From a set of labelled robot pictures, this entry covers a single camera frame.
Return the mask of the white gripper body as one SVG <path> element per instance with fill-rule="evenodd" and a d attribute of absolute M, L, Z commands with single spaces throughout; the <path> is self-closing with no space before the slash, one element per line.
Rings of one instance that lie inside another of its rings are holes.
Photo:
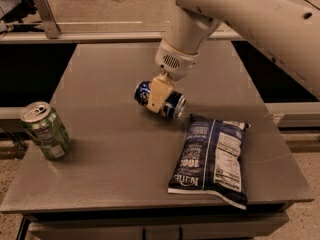
<path fill-rule="evenodd" d="M 170 79 L 179 81 L 188 74 L 197 57 L 197 54 L 189 55 L 176 50 L 163 39 L 156 53 L 155 62 Z"/>

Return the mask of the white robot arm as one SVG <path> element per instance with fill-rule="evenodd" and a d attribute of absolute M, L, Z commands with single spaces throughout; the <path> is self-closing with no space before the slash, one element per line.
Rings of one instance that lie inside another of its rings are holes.
<path fill-rule="evenodd" d="M 203 43 L 228 25 L 315 97 L 320 97 L 320 13 L 288 0 L 175 0 L 156 54 L 147 108 L 157 113 L 185 77 Z"/>

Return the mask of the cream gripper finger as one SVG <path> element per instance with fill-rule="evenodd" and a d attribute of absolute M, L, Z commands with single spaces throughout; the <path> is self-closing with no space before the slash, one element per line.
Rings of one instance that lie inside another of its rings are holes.
<path fill-rule="evenodd" d="M 154 77 L 151 81 L 147 108 L 154 113 L 158 113 L 172 91 L 173 85 L 167 73 Z"/>

